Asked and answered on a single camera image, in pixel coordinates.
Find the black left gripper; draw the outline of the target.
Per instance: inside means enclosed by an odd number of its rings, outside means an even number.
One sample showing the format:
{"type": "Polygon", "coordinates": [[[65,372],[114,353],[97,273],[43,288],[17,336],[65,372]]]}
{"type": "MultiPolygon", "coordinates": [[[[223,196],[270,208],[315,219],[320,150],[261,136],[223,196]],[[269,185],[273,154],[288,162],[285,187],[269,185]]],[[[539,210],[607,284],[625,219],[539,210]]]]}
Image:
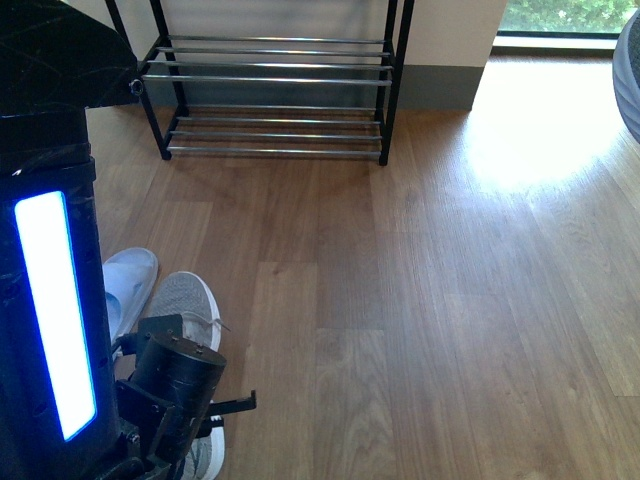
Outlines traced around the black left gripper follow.
{"type": "Polygon", "coordinates": [[[211,325],[189,314],[159,314],[120,336],[113,351],[135,357],[133,373],[116,383],[119,445],[131,458],[115,479],[213,479],[224,458],[221,416],[257,408],[257,393],[213,402],[226,367],[211,325]]]}

